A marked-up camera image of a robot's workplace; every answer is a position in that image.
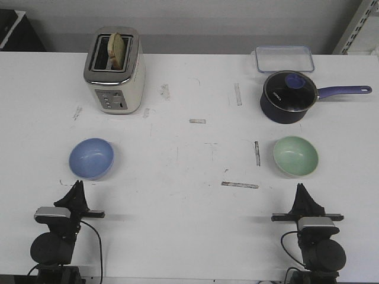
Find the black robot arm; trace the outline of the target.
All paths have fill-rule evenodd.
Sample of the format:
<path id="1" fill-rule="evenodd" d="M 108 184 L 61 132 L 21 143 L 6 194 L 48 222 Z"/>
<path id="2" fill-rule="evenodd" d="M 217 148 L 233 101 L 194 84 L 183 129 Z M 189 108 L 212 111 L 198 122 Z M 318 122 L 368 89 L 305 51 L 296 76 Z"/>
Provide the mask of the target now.
<path id="1" fill-rule="evenodd" d="M 302 260 L 289 254 L 297 264 L 303 267 L 289 267 L 284 283 L 336 283 L 339 271 L 346 265 L 346 253 L 343 247 L 331 239 L 340 229 L 335 221 L 342 221 L 341 214 L 327 214 L 316 203 L 306 187 L 299 183 L 291 210 L 288 213 L 273 213 L 273 222 L 294 222 L 295 231 L 284 233 L 280 243 L 286 253 L 284 237 L 295 234 L 301 251 Z"/>
<path id="2" fill-rule="evenodd" d="M 79 267 L 70 264 L 77 236 L 81 224 L 94 229 L 84 218 L 104 217 L 104 211 L 89 209 L 81 180 L 53 206 L 39 207 L 34 220 L 46 224 L 49 232 L 39 235 L 30 248 L 30 256 L 36 262 L 34 268 L 38 270 L 35 283 L 85 283 Z"/>

